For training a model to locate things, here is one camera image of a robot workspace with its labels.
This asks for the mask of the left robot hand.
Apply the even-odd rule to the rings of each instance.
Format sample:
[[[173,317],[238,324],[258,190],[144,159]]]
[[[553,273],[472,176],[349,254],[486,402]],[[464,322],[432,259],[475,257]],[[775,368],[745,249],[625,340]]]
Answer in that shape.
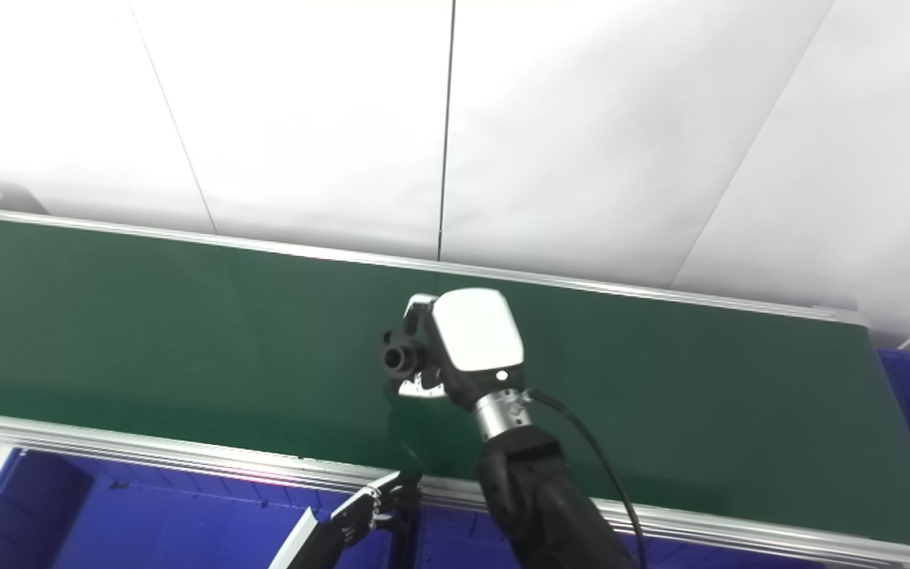
[[[278,548],[270,568],[333,568],[344,550],[368,534],[383,530],[407,536],[409,522],[400,517],[419,507],[422,473],[398,469],[351,494],[322,521],[306,509]]]

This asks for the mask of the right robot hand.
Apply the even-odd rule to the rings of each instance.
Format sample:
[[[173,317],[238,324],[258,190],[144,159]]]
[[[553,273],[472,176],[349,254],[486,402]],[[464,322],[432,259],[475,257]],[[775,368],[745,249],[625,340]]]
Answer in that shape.
[[[448,398],[467,412],[492,394],[526,388],[524,343],[497,289],[415,294],[402,328],[385,336],[382,364],[398,396]]]

